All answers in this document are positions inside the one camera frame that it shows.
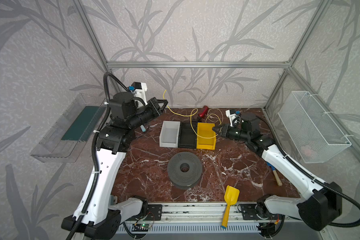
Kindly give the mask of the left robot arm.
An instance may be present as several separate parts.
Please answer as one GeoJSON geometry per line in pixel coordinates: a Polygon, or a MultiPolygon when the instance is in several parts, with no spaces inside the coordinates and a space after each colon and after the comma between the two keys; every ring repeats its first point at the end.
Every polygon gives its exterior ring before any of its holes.
{"type": "Polygon", "coordinates": [[[61,225],[69,231],[68,240],[110,240],[128,219],[149,215],[145,198],[132,197],[111,205],[111,193],[119,168],[136,138],[136,128],[162,115],[168,101],[146,100],[109,72],[104,74],[103,81],[106,112],[94,130],[91,145],[94,167],[82,201],[61,225]]]}

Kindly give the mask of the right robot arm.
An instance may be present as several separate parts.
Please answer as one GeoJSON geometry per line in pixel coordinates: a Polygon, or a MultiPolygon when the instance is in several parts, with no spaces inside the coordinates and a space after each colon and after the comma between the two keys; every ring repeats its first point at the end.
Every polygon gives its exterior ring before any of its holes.
{"type": "Polygon", "coordinates": [[[315,231],[320,231],[326,226],[360,226],[360,218],[351,223],[335,222],[342,214],[343,200],[360,210],[360,204],[343,194],[339,185],[334,182],[326,183],[318,178],[282,150],[278,142],[268,135],[263,135],[260,132],[261,117],[244,114],[239,119],[240,128],[232,124],[223,124],[213,127],[213,131],[222,138],[244,142],[248,149],[287,178],[300,194],[298,199],[266,195],[258,200],[264,210],[271,214],[299,219],[315,231]]]}

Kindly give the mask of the grey cable spool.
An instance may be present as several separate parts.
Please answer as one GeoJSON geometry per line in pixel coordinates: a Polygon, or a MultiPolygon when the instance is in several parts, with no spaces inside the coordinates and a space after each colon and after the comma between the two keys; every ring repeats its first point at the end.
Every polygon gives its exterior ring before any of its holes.
{"type": "Polygon", "coordinates": [[[169,160],[167,173],[176,188],[187,190],[200,182],[203,165],[197,155],[191,152],[180,152],[169,160]]]}

